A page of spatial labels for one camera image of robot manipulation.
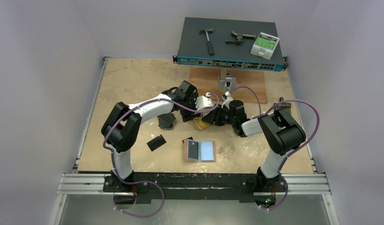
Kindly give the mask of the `black VIP card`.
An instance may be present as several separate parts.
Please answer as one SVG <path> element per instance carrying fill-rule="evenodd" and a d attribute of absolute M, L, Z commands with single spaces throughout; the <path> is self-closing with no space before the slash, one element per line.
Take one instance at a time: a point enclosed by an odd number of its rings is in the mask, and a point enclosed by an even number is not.
<path fill-rule="evenodd" d="M 187 159 L 190 160 L 199 160 L 200 153 L 199 153 L 199 142 L 188 140 L 188 147 L 187 147 Z"/>

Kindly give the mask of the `pink leather card holder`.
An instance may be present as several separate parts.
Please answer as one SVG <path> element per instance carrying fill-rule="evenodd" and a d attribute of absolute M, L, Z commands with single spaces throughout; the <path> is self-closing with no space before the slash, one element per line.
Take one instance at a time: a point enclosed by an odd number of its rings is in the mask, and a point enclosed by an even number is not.
<path fill-rule="evenodd" d="M 188 140 L 183 142 L 183 159 L 189 162 L 216 162 L 217 155 L 221 153 L 222 147 L 217 147 L 215 141 L 197 141 L 199 142 L 199 160 L 187 159 Z"/>

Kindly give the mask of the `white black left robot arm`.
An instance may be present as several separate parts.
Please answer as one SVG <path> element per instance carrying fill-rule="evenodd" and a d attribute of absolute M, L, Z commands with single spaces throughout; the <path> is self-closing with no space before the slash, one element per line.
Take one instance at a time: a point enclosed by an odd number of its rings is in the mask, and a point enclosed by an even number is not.
<path fill-rule="evenodd" d="M 133 185 L 130 149 L 136 142 L 140 126 L 174 111 L 180 111 L 184 121 L 194 119 L 198 96 L 194 85 L 182 81 L 178 87 L 165 90 L 149 100 L 130 105 L 115 104 L 101 128 L 101 134 L 104 136 L 103 147 L 111 153 L 112 171 L 117 176 L 114 185 L 120 191 L 129 191 Z"/>

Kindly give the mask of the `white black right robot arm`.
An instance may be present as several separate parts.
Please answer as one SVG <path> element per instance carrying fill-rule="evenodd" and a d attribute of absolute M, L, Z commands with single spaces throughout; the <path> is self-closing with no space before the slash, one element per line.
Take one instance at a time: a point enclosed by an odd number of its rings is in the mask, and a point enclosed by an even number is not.
<path fill-rule="evenodd" d="M 230 125 L 239 137 L 264 134 L 270 150 L 264 163 L 258 168 L 256 178 L 257 187 L 263 191 L 274 186 L 274 179 L 280 176 L 280 167 L 286 155 L 306 140 L 305 131 L 285 108 L 249 119 L 244 103 L 232 100 L 227 105 L 219 105 L 202 120 L 216 126 Z"/>

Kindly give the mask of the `small claw hammer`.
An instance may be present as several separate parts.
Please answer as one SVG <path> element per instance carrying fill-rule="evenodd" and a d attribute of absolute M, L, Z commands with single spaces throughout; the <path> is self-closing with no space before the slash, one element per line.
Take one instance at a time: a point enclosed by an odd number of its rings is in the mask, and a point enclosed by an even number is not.
<path fill-rule="evenodd" d="M 213 49 L 213 45 L 212 45 L 212 42 L 210 40 L 210 36 L 209 34 L 213 32 L 213 29 L 204 29 L 204 30 L 200 30 L 199 31 L 199 34 L 205 34 L 206 36 L 206 40 L 207 40 L 207 49 L 208 49 L 208 53 L 210 56 L 213 56 L 215 54 L 214 52 L 214 49 Z"/>

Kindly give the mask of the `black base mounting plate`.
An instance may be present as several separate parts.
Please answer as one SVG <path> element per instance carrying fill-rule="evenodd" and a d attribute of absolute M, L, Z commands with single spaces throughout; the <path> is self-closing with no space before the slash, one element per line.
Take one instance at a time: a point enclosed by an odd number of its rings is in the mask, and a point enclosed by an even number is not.
<path fill-rule="evenodd" d="M 287 191 L 285 178 L 261 181 L 254 173 L 133 172 L 120 181 L 114 173 L 104 176 L 103 191 L 130 194 L 137 204 L 152 200 L 237 200 L 273 206 Z"/>

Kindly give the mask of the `rusty metal tool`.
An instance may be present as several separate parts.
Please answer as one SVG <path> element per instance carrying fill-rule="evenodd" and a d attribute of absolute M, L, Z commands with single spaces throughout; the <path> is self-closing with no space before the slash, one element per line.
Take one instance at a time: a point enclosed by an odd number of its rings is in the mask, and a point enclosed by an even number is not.
<path fill-rule="evenodd" d="M 225 44 L 241 45 L 244 42 L 244 39 L 252 39 L 252 40 L 256 39 L 256 35 L 237 33 L 234 30 L 231 31 L 231 36 L 234 37 L 235 40 L 225 41 Z"/>

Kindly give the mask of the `white green electronic box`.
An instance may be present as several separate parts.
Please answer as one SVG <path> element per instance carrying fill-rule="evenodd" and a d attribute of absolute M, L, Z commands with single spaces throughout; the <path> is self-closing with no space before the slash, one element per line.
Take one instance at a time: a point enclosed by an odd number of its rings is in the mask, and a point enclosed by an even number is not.
<path fill-rule="evenodd" d="M 250 54 L 259 56 L 266 60 L 270 60 L 278 43 L 278 37 L 260 32 L 254 44 L 252 45 Z"/>

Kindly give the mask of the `metal stand bracket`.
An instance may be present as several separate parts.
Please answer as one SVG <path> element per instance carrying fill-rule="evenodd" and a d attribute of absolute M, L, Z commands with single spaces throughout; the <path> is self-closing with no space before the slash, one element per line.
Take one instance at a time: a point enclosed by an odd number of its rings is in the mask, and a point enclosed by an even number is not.
<path fill-rule="evenodd" d="M 221 68 L 218 79 L 218 89 L 221 91 L 232 91 L 236 87 L 236 78 L 227 73 L 227 68 Z"/>

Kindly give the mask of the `blue grey network switch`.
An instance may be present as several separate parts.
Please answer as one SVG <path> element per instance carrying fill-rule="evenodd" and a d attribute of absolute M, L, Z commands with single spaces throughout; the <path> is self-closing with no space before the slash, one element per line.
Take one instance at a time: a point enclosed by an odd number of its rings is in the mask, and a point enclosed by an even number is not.
<path fill-rule="evenodd" d="M 186 17 L 178 52 L 179 65 L 284 71 L 287 58 L 277 46 L 271 59 L 252 55 L 260 33 L 278 36 L 273 22 Z"/>

